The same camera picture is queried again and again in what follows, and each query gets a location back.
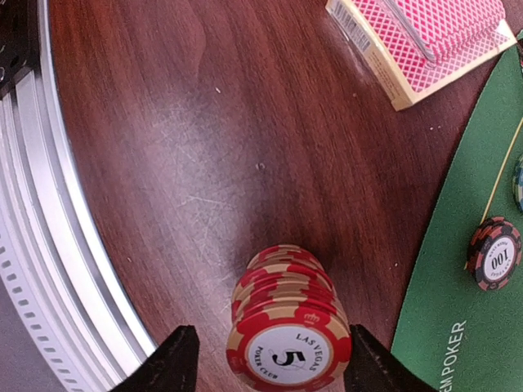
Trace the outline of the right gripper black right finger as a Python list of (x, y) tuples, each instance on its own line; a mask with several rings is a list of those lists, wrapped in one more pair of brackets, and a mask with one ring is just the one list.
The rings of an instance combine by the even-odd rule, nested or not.
[(435, 391), (415, 376), (363, 325), (350, 326), (352, 352), (345, 370), (345, 391)]

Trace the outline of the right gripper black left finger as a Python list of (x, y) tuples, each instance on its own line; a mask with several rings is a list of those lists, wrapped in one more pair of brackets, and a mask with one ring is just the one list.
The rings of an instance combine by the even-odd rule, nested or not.
[(199, 337), (194, 326), (179, 326), (113, 392), (196, 391)]

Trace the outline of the red orange chip stack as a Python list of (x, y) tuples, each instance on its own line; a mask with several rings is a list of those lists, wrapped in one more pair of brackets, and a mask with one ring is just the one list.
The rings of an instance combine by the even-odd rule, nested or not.
[(231, 322), (227, 362), (256, 391), (317, 391), (350, 362), (349, 322), (333, 282), (297, 245), (249, 261), (232, 292)]

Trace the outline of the black red 100 chip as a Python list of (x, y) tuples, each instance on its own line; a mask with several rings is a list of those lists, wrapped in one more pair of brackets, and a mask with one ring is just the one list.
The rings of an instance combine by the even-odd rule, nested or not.
[(520, 231), (503, 216), (493, 216), (472, 235), (466, 268), (481, 290), (499, 290), (507, 285), (521, 258)]

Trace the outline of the green 20 chip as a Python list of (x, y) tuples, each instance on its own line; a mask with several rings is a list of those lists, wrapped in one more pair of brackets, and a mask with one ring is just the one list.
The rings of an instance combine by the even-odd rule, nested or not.
[(523, 156), (521, 155), (515, 163), (512, 173), (512, 194), (516, 207), (523, 212)]

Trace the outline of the red backed card deck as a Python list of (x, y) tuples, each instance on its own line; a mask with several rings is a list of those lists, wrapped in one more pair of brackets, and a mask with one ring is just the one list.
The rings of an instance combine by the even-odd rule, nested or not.
[(500, 1), (358, 1), (360, 11), (376, 6), (380, 20), (390, 22), (433, 64), (494, 32), (505, 19)]

